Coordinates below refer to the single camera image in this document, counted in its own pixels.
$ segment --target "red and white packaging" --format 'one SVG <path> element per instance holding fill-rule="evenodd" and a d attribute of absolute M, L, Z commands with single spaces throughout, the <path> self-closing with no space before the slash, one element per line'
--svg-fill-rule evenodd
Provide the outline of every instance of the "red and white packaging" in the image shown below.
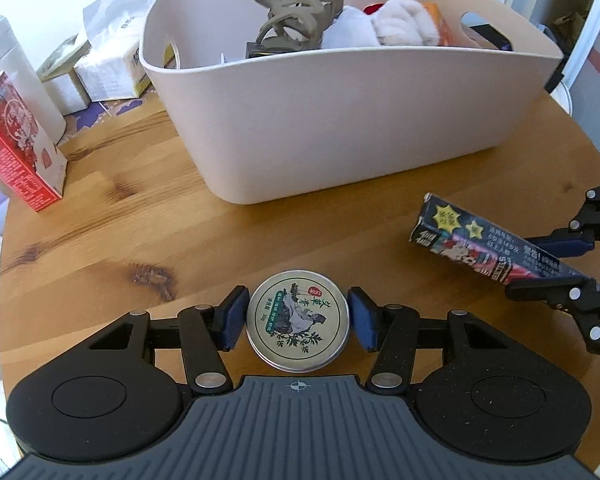
<path fill-rule="evenodd" d="M 34 211 L 62 198 L 66 159 L 0 73 L 0 179 Z"/>

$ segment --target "wooden tabletop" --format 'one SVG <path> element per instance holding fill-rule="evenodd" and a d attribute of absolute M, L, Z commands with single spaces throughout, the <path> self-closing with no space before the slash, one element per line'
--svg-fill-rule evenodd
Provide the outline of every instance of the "wooden tabletop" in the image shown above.
<path fill-rule="evenodd" d="M 237 284 L 250 291 L 286 269 L 309 269 L 346 292 L 403 303 L 423 317 L 473 312 L 579 379 L 593 416 L 577 456 L 600 462 L 600 357 L 586 352 L 571 317 L 541 303 L 512 303 L 502 286 L 408 243 L 428 191 L 523 236 L 547 234 L 600 185 L 600 154 L 542 94 L 499 148 L 426 168 L 251 206 L 205 186 L 159 101 L 93 128 L 62 147 L 65 197 L 36 214 L 12 200 L 0 262 L 0 358 L 7 391 L 35 368 L 129 310 L 171 317 L 218 304 Z M 600 281 L 600 244 L 570 261 Z M 166 280 L 143 285 L 157 272 Z M 421 351 L 419 380 L 440 365 Z M 222 358 L 243 374 L 283 374 L 242 334 Z M 366 378 L 374 360 L 352 336 L 320 374 Z M 184 381 L 178 351 L 157 364 Z"/>

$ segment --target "basket handle hole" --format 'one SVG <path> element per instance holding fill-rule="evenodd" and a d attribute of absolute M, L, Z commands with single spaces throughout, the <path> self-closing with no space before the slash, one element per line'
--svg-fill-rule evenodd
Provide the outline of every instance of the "basket handle hole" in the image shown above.
<path fill-rule="evenodd" d="M 462 31 L 481 48 L 513 51 L 513 44 L 489 20 L 475 12 L 466 12 L 460 18 Z"/>

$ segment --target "white thermos bottle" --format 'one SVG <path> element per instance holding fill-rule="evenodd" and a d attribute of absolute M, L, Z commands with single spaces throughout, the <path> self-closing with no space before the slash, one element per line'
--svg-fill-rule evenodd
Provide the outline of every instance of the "white thermos bottle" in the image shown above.
<path fill-rule="evenodd" d="M 58 142 L 66 128 L 64 117 L 46 93 L 4 16 L 0 16 L 0 72 L 2 71 L 13 82 L 46 134 L 54 143 Z"/>

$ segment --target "white plastic storage basket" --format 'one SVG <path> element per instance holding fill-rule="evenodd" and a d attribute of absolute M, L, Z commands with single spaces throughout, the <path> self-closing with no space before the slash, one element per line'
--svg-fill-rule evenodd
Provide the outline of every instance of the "white plastic storage basket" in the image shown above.
<path fill-rule="evenodd" d="M 345 0 L 363 8 L 386 0 Z M 140 59 L 213 193 L 264 202 L 339 186 L 502 142 L 562 58 L 495 0 L 437 3 L 458 47 L 314 50 L 244 59 L 267 19 L 253 0 L 156 0 Z M 514 52 L 461 30 L 475 12 Z M 178 68 L 163 68 L 166 47 Z"/>

